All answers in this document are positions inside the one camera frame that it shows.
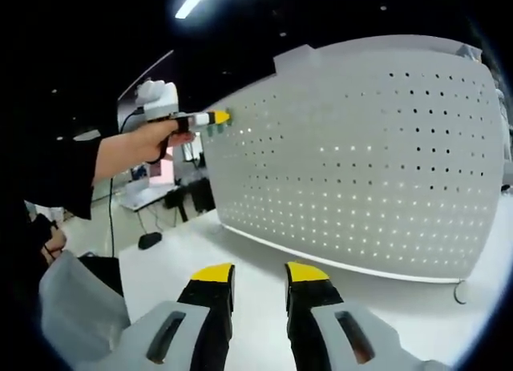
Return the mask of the person's left hand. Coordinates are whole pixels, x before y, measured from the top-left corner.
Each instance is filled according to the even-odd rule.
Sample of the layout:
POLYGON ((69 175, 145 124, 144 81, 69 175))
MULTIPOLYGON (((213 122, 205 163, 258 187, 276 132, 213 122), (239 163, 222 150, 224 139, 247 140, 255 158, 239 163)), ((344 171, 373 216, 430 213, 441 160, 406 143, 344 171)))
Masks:
POLYGON ((162 150, 190 143, 195 135, 190 131, 179 131, 176 120, 163 120, 146 123, 123 134, 122 139, 120 159, 127 167, 134 167, 139 163, 161 159, 162 150))

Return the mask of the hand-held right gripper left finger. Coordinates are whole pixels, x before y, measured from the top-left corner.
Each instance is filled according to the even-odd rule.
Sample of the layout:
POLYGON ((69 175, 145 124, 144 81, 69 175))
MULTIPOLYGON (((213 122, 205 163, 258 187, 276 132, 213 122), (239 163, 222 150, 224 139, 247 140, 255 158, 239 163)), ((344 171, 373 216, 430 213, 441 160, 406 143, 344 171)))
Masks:
POLYGON ((119 344, 87 370, 223 370, 232 339, 235 265, 194 273, 178 300, 165 301, 122 331, 119 344))

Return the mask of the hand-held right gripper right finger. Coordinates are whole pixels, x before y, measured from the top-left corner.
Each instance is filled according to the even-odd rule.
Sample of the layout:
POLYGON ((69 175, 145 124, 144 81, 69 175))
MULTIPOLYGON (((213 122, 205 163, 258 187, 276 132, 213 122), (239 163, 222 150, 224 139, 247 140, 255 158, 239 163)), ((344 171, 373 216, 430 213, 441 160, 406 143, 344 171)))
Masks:
POLYGON ((312 265, 285 264, 287 335, 297 370, 448 370, 406 351, 398 332, 368 309, 341 298, 312 265))

